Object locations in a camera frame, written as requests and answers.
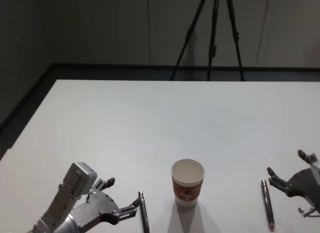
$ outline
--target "floor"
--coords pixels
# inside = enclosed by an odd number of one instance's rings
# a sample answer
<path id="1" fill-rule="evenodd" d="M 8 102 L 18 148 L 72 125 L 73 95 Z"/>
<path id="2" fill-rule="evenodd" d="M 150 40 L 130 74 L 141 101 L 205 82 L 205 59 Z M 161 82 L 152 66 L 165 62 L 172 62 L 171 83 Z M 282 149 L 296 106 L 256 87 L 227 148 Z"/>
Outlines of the floor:
<path id="1" fill-rule="evenodd" d="M 11 114 L 9 120 L 0 128 L 0 159 L 11 148 L 28 121 L 56 80 L 127 80 L 127 81 L 168 81 L 171 69 L 110 69 L 106 67 L 53 66 L 43 80 L 32 89 L 30 94 Z M 205 70 L 178 71 L 175 81 L 205 81 Z M 320 82 L 320 72 L 293 71 L 245 71 L 246 81 L 271 82 Z M 211 81 L 240 81 L 238 71 L 215 70 Z"/>

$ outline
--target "cup rim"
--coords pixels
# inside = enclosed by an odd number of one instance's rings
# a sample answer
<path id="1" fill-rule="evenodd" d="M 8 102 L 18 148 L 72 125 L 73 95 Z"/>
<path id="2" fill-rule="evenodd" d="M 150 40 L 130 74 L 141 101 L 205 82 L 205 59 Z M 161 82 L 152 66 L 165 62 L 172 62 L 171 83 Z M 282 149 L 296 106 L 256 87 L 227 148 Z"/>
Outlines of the cup rim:
<path id="1" fill-rule="evenodd" d="M 181 180 L 179 180 L 178 178 L 176 178 L 175 175 L 174 175 L 174 173 L 173 173 L 173 169 L 174 169 L 175 165 L 176 165 L 177 163 L 181 162 L 181 161 L 193 161 L 193 162 L 195 162 L 196 164 L 198 164 L 198 165 L 201 167 L 201 170 L 202 170 L 201 177 L 199 177 L 197 180 L 194 180 L 194 181 L 181 181 Z M 205 169 L 204 169 L 203 165 L 202 165 L 200 162 L 198 162 L 198 161 L 196 161 L 196 160 L 194 160 L 194 159 L 185 158 L 185 159 L 180 159 L 180 160 L 176 161 L 176 162 L 172 165 L 172 167 L 171 167 L 171 175 L 172 175 L 172 178 L 173 178 L 177 183 L 178 183 L 178 182 L 181 182 L 181 183 L 184 183 L 184 184 L 195 184 L 195 183 L 197 183 L 197 182 L 200 182 L 200 181 L 205 177 Z"/>

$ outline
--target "table surface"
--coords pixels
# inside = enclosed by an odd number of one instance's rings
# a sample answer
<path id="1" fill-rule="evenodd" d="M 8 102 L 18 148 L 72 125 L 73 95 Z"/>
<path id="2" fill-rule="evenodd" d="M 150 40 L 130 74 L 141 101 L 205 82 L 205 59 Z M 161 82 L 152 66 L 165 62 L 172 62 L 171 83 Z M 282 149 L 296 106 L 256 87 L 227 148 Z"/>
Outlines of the table surface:
<path id="1" fill-rule="evenodd" d="M 72 162 L 104 179 L 119 207 L 145 194 L 152 233 L 268 232 L 260 182 L 307 168 L 319 153 L 320 83 L 58 80 L 0 161 L 0 232 L 23 233 L 48 208 Z M 172 164 L 205 169 L 199 202 L 174 203 Z M 319 231 L 301 197 L 269 187 L 275 232 Z M 142 232 L 140 213 L 92 233 Z"/>

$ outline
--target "tripod leg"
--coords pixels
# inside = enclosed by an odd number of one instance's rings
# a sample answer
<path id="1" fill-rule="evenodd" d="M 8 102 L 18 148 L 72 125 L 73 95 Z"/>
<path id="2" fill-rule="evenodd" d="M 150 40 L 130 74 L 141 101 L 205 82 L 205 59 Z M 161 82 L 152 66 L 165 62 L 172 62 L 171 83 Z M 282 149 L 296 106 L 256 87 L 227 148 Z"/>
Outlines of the tripod leg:
<path id="1" fill-rule="evenodd" d="M 216 50 L 217 50 L 215 41 L 216 41 L 219 1 L 220 0 L 214 0 L 214 3 L 213 3 L 211 38 L 210 38 L 210 45 L 209 45 L 209 63 L 208 63 L 208 73 L 206 75 L 207 81 L 210 81 L 212 58 L 216 56 Z"/>
<path id="2" fill-rule="evenodd" d="M 237 32 L 237 27 L 236 27 L 236 17 L 235 17 L 234 4 L 233 4 L 232 0 L 226 0 L 226 3 L 228 6 L 229 17 L 230 17 L 231 26 L 232 26 L 232 35 L 233 35 L 235 49 L 236 49 L 236 56 L 238 58 L 240 77 L 241 77 L 241 81 L 244 82 L 245 77 L 244 77 L 244 71 L 243 71 L 243 67 L 242 67 L 241 56 L 240 56 L 239 32 Z"/>
<path id="3" fill-rule="evenodd" d="M 181 52 L 180 52 L 179 58 L 178 58 L 178 60 L 177 60 L 177 62 L 176 62 L 176 64 L 175 64 L 173 73 L 172 73 L 172 75 L 171 75 L 171 77 L 170 77 L 170 81 L 173 81 L 174 78 L 175 78 L 175 76 L 176 76 L 176 72 L 177 72 L 177 70 L 178 70 L 180 61 L 181 61 L 182 56 L 184 55 L 184 52 L 185 52 L 185 50 L 186 50 L 186 48 L 187 48 L 187 44 L 188 44 L 188 42 L 189 42 L 189 40 L 190 40 L 190 38 L 191 38 L 191 36 L 192 36 L 192 33 L 194 32 L 194 29 L 195 29 L 195 27 L 196 27 L 198 18 L 199 18 L 199 16 L 200 16 L 200 13 L 201 13 L 201 11 L 202 11 L 202 8 L 204 7 L 205 2 L 206 2 L 206 0 L 201 0 L 201 1 L 200 1 L 200 4 L 199 4 L 199 6 L 198 6 L 198 8 L 197 8 L 197 10 L 196 10 L 196 13 L 195 13 L 194 18 L 193 18 L 193 20 L 192 20 L 192 23 L 191 23 L 191 25 L 190 25 L 190 28 L 189 28 L 189 30 L 188 30 L 187 33 L 186 33 L 184 45 L 183 45 L 182 50 L 181 50 Z"/>

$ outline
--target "red paper cup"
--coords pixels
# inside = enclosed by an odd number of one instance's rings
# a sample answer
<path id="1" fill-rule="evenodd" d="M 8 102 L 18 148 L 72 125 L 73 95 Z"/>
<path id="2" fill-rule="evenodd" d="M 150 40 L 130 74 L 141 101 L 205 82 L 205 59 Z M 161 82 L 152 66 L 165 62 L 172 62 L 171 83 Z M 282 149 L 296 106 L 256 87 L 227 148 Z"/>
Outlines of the red paper cup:
<path id="1" fill-rule="evenodd" d="M 204 167 L 193 159 L 181 159 L 173 164 L 171 174 L 175 201 L 184 207 L 194 206 L 204 181 Z"/>

